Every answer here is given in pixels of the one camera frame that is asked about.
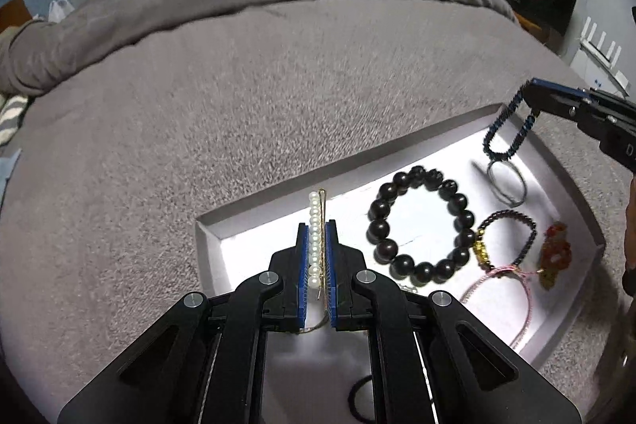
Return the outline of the person right hand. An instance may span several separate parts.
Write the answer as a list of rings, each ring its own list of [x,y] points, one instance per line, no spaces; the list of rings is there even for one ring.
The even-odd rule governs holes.
[[[636,290],[636,178],[630,181],[630,198],[625,209],[624,257],[625,271],[622,275],[622,287],[628,296],[634,297]]]

